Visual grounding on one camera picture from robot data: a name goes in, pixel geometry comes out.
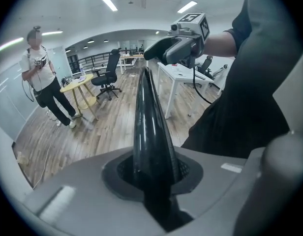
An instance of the black pants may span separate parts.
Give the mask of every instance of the black pants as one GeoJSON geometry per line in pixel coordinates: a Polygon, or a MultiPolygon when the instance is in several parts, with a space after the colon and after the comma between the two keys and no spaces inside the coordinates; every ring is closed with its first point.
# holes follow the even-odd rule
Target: black pants
{"type": "Polygon", "coordinates": [[[69,103],[68,99],[65,97],[63,93],[60,92],[60,85],[55,78],[51,84],[49,84],[46,88],[41,91],[40,99],[45,103],[45,105],[51,110],[51,112],[62,122],[65,126],[68,126],[70,123],[70,119],[66,117],[66,115],[58,108],[57,104],[54,101],[55,97],[59,103],[68,111],[70,116],[74,116],[76,114],[75,109],[69,103]]]}

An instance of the black sleeve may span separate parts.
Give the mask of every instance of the black sleeve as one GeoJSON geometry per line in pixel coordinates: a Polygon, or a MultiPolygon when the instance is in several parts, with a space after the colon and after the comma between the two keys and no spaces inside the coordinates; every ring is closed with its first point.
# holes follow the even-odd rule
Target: black sleeve
{"type": "Polygon", "coordinates": [[[232,29],[226,30],[229,32],[236,43],[237,51],[241,44],[250,36],[252,31],[251,23],[247,10],[247,0],[244,0],[240,14],[233,20],[232,29]]]}

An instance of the wooden floor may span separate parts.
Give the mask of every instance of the wooden floor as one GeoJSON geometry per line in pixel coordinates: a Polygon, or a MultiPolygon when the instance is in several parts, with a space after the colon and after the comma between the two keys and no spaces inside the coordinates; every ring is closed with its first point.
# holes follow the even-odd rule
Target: wooden floor
{"type": "MultiPolygon", "coordinates": [[[[103,94],[94,109],[99,121],[96,121],[89,110],[82,111],[83,117],[76,119],[77,126],[70,129],[61,125],[59,128],[55,121],[50,120],[46,115],[46,109],[38,108],[30,117],[22,132],[20,133],[14,152],[20,151],[29,159],[28,165],[21,165],[22,170],[35,185],[43,172],[46,160],[45,173],[42,176],[41,184],[44,180],[52,177],[63,167],[94,155],[107,153],[109,151],[133,145],[134,116],[136,91],[139,79],[140,68],[145,65],[145,61],[138,61],[134,68],[127,68],[121,75],[117,70],[118,80],[115,84],[121,88],[122,92],[116,91],[119,98],[112,96],[112,101],[108,100],[108,94],[103,94]]],[[[149,61],[149,67],[153,71],[155,83],[157,83],[158,66],[155,61],[149,61]]],[[[163,111],[165,112],[172,81],[160,73],[162,93],[159,97],[163,111]]],[[[97,95],[100,87],[87,84],[90,90],[97,95]]],[[[189,117],[187,115],[191,103],[195,99],[196,92],[191,84],[179,84],[179,93],[176,95],[171,117],[167,120],[173,144],[181,146],[188,137],[189,128],[202,115],[208,107],[208,103],[201,101],[196,112],[189,117]]],[[[217,88],[208,87],[206,98],[214,101],[218,98],[217,88]]],[[[76,108],[72,92],[65,93],[72,106],[76,108]]],[[[77,100],[82,97],[76,92],[77,100]]]]}

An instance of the woman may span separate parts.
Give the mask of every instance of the woman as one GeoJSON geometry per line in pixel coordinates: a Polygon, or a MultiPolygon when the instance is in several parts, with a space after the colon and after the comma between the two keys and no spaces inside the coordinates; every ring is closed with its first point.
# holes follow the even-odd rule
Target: woman
{"type": "Polygon", "coordinates": [[[30,83],[37,92],[36,94],[39,95],[39,99],[43,101],[61,123],[70,128],[74,128],[76,126],[75,122],[66,117],[58,108],[54,97],[67,110],[72,119],[80,115],[76,113],[65,95],[60,92],[61,87],[55,76],[56,72],[53,64],[48,58],[46,49],[41,46],[42,36],[39,29],[40,27],[34,27],[27,35],[27,42],[30,48],[24,52],[20,62],[22,78],[24,81],[30,83]],[[40,60],[41,64],[35,65],[35,59],[40,60]]]}
{"type": "Polygon", "coordinates": [[[236,59],[222,96],[190,128],[182,147],[248,158],[289,131],[273,93],[303,53],[303,41],[280,0],[244,0],[232,26],[205,43],[204,54],[236,59]]]}

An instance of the white t-shirt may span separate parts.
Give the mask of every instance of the white t-shirt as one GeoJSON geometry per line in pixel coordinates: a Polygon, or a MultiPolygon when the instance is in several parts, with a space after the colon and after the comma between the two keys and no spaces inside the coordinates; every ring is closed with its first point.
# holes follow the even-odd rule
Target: white t-shirt
{"type": "Polygon", "coordinates": [[[23,53],[22,60],[20,61],[20,66],[22,68],[22,73],[32,70],[35,68],[34,59],[46,57],[45,65],[39,69],[32,77],[31,84],[36,91],[40,91],[46,88],[54,80],[55,76],[53,75],[50,65],[48,53],[40,46],[39,50],[34,50],[30,48],[30,58],[28,58],[27,50],[23,53]]]}

